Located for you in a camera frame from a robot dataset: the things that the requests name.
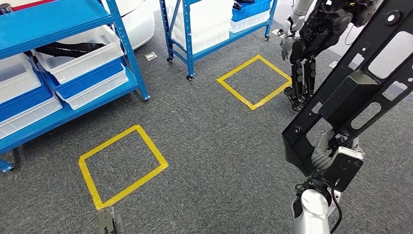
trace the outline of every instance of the blue plastic bin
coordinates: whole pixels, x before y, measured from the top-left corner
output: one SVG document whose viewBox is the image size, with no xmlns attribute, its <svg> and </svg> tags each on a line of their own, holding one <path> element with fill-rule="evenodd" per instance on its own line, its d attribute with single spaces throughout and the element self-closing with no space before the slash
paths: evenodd
<svg viewBox="0 0 413 234">
<path fill-rule="evenodd" d="M 241 10 L 232 9 L 232 21 L 234 22 L 268 11 L 271 0 L 255 0 L 255 3 L 241 3 L 240 5 Z"/>
<path fill-rule="evenodd" d="M 35 73 L 41 86 L 0 104 L 0 122 L 53 97 L 52 91 L 44 84 L 41 75 L 37 71 Z"/>
<path fill-rule="evenodd" d="M 117 58 L 71 81 L 64 84 L 59 84 L 53 75 L 46 72 L 40 64 L 38 66 L 40 71 L 43 73 L 47 84 L 58 92 L 63 99 L 73 97 L 74 95 L 94 86 L 95 84 L 98 84 L 99 82 L 123 71 L 122 61 Z"/>
</svg>

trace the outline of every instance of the blue metal shelf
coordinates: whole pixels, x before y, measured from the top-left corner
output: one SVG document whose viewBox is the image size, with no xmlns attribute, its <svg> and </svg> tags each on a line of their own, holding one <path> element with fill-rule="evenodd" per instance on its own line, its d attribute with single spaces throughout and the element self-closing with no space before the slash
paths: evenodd
<svg viewBox="0 0 413 234">
<path fill-rule="evenodd" d="M 241 32 L 238 33 L 230 33 L 229 34 L 229 39 L 226 41 L 223 41 L 219 44 L 216 44 L 208 49 L 205 49 L 201 52 L 198 52 L 196 54 L 192 53 L 192 39 L 191 39 L 191 24 L 190 24 L 190 5 L 194 4 L 196 2 L 202 1 L 202 0 L 182 0 L 183 4 L 183 11 L 184 11 L 184 27 L 185 27 L 185 37 L 186 37 L 186 45 L 187 47 L 184 48 L 181 44 L 179 44 L 178 42 L 176 42 L 174 39 L 172 39 L 171 36 L 171 32 L 173 30 L 174 24 L 175 24 L 175 20 L 176 20 L 176 16 L 178 13 L 178 7 L 179 4 L 181 2 L 181 0 L 177 0 L 176 6 L 175 6 L 175 11 L 173 12 L 173 16 L 172 16 L 172 20 L 169 23 L 168 20 L 168 13 L 167 13 L 167 7 L 165 4 L 165 0 L 159 0 L 160 4 L 161 4 L 161 13 L 162 13 L 162 20 L 164 23 L 164 31 L 165 31 L 165 39 L 166 39 L 166 43 L 167 43 L 167 48 L 168 48 L 168 57 L 170 60 L 173 59 L 174 56 L 177 56 L 180 60 L 182 60 L 187 66 L 188 66 L 188 76 L 189 77 L 193 77 L 194 76 L 194 71 L 193 71 L 193 63 L 198 60 L 201 59 L 205 56 L 207 56 L 208 54 L 221 49 L 222 47 L 242 38 L 245 37 L 246 35 L 257 31 L 260 28 L 266 27 L 265 29 L 265 38 L 269 38 L 269 33 L 270 33 L 270 29 L 271 29 L 271 24 L 272 24 L 272 19 L 274 17 L 274 12 L 275 12 L 275 8 L 277 6 L 277 0 L 273 0 L 271 9 L 270 9 L 270 17 L 266 22 L 260 23 L 256 26 L 253 26 L 251 28 L 245 29 Z M 185 56 L 181 55 L 178 51 L 176 51 L 173 48 L 173 45 L 176 45 L 178 48 L 180 48 L 184 53 Z"/>
<path fill-rule="evenodd" d="M 17 131 L 3 139 L 0 139 L 0 155 L 72 119 L 75 119 L 91 110 L 94 110 L 106 103 L 109 103 L 125 94 L 138 89 L 139 84 L 136 80 L 136 77 L 129 70 L 129 68 L 126 68 L 126 75 L 129 79 L 127 83 L 117 87 L 116 89 L 88 103 L 87 105 L 74 111 L 70 108 L 69 104 L 63 101 L 61 102 L 63 105 L 63 108 L 61 110 L 21 129 L 20 131 Z"/>
<path fill-rule="evenodd" d="M 24 144 L 35 137 L 79 117 L 99 106 L 139 89 L 144 100 L 150 98 L 133 53 L 128 35 L 115 0 L 106 0 L 110 13 L 101 5 L 101 0 L 55 0 L 20 11 L 0 15 L 0 59 L 61 40 L 81 32 L 113 23 L 121 39 L 129 68 L 129 81 L 95 101 L 72 110 L 63 103 L 63 109 L 41 119 L 14 134 L 0 139 L 0 154 Z M 9 171 L 13 166 L 0 159 L 0 170 Z"/>
<path fill-rule="evenodd" d="M 0 16 L 0 59 L 113 22 L 96 0 L 56 0 Z"/>
</svg>

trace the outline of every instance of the yellow floor tape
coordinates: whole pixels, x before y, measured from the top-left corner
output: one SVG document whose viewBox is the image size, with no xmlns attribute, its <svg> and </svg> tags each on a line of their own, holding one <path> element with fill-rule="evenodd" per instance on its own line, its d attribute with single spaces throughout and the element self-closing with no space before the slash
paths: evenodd
<svg viewBox="0 0 413 234">
<path fill-rule="evenodd" d="M 246 66 L 252 64 L 256 60 L 261 60 L 263 63 L 265 63 L 267 66 L 271 67 L 274 71 L 279 73 L 281 76 L 283 76 L 285 79 L 287 79 L 287 82 L 283 84 L 281 87 L 278 89 L 274 90 L 272 93 L 270 93 L 268 96 L 264 97 L 261 101 L 257 102 L 256 104 L 252 104 L 249 102 L 247 99 L 245 99 L 241 94 L 239 94 L 237 91 L 235 91 L 231 86 L 229 86 L 227 83 L 225 83 L 225 79 L 232 76 L 233 74 L 239 72 L 241 69 L 245 68 Z M 234 70 L 228 72 L 221 78 L 218 78 L 217 81 L 222 84 L 230 93 L 232 93 L 235 97 L 237 97 L 240 101 L 242 101 L 245 105 L 247 105 L 251 110 L 255 110 L 258 107 L 264 105 L 268 101 L 270 101 L 275 95 L 279 94 L 282 92 L 286 87 L 290 86 L 292 81 L 291 78 L 284 72 L 282 72 L 280 69 L 278 69 L 276 66 L 271 64 L 269 61 L 264 59 L 261 55 L 256 55 L 252 59 L 248 60 L 247 62 L 241 64 L 239 67 L 235 68 Z"/>
<path fill-rule="evenodd" d="M 152 153 L 155 155 L 156 159 L 159 161 L 160 165 L 155 168 L 153 171 L 151 171 L 149 174 L 144 176 L 143 178 L 139 179 L 137 182 L 133 183 L 120 193 L 116 194 L 114 197 L 110 198 L 106 202 L 102 202 L 100 199 L 100 195 L 97 192 L 96 186 L 94 185 L 94 182 L 92 180 L 92 177 L 89 173 L 89 169 L 86 165 L 85 160 L 89 158 L 90 156 L 96 154 L 97 152 L 103 150 L 104 148 L 108 147 L 109 145 L 113 144 L 117 140 L 121 139 L 122 137 L 132 133 L 133 131 L 137 131 L 142 139 L 145 141 L 149 149 L 152 151 Z M 159 150 L 156 148 L 154 143 L 151 141 L 149 136 L 145 133 L 143 128 L 140 125 L 134 125 L 131 128 L 125 130 L 124 132 L 116 135 L 115 137 L 111 138 L 110 140 L 104 142 L 103 144 L 99 145 L 98 147 L 92 149 L 91 151 L 85 153 L 84 155 L 80 156 L 79 158 L 79 167 L 80 170 L 83 174 L 83 177 L 85 179 L 86 185 L 88 186 L 89 192 L 92 195 L 92 199 L 94 202 L 94 205 L 96 206 L 96 209 L 100 210 L 102 208 L 111 206 L 115 203 L 117 203 L 119 200 L 122 198 L 126 197 L 126 195 L 130 194 L 132 191 L 135 189 L 139 188 L 142 184 L 146 183 L 148 180 L 152 179 L 154 176 L 159 174 L 161 171 L 163 171 L 165 168 L 168 167 L 168 163 L 164 159 L 164 157 L 161 155 Z"/>
</svg>

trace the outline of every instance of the red stripe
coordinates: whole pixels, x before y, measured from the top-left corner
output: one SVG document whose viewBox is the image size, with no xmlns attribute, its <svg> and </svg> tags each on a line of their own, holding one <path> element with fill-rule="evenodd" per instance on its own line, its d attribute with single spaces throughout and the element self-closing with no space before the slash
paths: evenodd
<svg viewBox="0 0 413 234">
<path fill-rule="evenodd" d="M 21 9 L 24 9 L 24 8 L 37 6 L 37 5 L 44 4 L 44 3 L 47 3 L 47 2 L 51 2 L 51 1 L 55 1 L 55 0 L 40 0 L 40 1 L 36 1 L 36 2 L 33 2 L 33 3 L 26 4 L 26 5 L 12 7 L 12 9 L 13 9 L 13 11 L 18 11 L 18 10 L 21 10 Z"/>
</svg>

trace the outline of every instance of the white plastic bin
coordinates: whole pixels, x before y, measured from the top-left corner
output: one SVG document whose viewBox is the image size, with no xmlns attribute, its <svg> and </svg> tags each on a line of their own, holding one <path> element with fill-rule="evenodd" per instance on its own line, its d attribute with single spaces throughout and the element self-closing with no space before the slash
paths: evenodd
<svg viewBox="0 0 413 234">
<path fill-rule="evenodd" d="M 24 127 L 62 109 L 62 104 L 56 96 L 27 109 L 11 118 L 0 122 L 0 139 L 17 132 Z"/>
<path fill-rule="evenodd" d="M 229 30 L 227 28 L 225 31 L 221 32 L 218 35 L 213 35 L 209 38 L 202 39 L 202 40 L 192 40 L 192 54 L 196 54 L 201 52 L 209 47 L 212 47 L 216 44 L 219 44 L 225 40 L 229 39 Z M 177 33 L 172 33 L 172 38 L 175 39 L 179 44 L 181 44 L 184 48 L 186 48 L 187 43 L 185 40 L 184 35 Z"/>
<path fill-rule="evenodd" d="M 123 71 L 101 81 L 98 84 L 68 98 L 63 99 L 59 93 L 57 95 L 67 102 L 73 110 L 76 110 L 89 102 L 101 97 L 102 95 L 110 92 L 111 90 L 119 87 L 120 85 L 128 82 L 128 77 L 126 76 L 126 69 L 123 68 Z"/>
<path fill-rule="evenodd" d="M 170 22 L 176 0 L 169 0 L 167 3 Z M 222 42 L 223 40 L 221 40 L 221 38 L 229 38 L 228 29 L 231 27 L 233 4 L 233 0 L 202 0 L 191 5 L 190 17 L 193 54 L 208 48 L 200 46 L 201 44 L 209 44 L 209 47 L 211 47 Z M 228 36 L 223 36 L 225 31 L 228 32 Z M 186 47 L 182 3 L 179 6 L 172 32 L 172 38 L 183 47 Z"/>
<path fill-rule="evenodd" d="M 78 44 L 82 42 L 105 44 L 104 47 L 78 58 L 53 57 L 35 52 L 40 64 L 46 71 L 55 76 L 60 84 L 73 80 L 124 55 L 120 47 L 119 38 L 106 25 L 60 40 L 59 42 L 65 44 Z"/>
<path fill-rule="evenodd" d="M 270 11 L 265 11 L 254 16 L 248 17 L 246 19 L 234 22 L 231 20 L 231 32 L 238 33 L 247 28 L 253 27 L 260 23 L 267 21 L 270 18 Z"/>
<path fill-rule="evenodd" d="M 40 86 L 26 55 L 18 54 L 0 60 L 0 103 Z"/>
</svg>

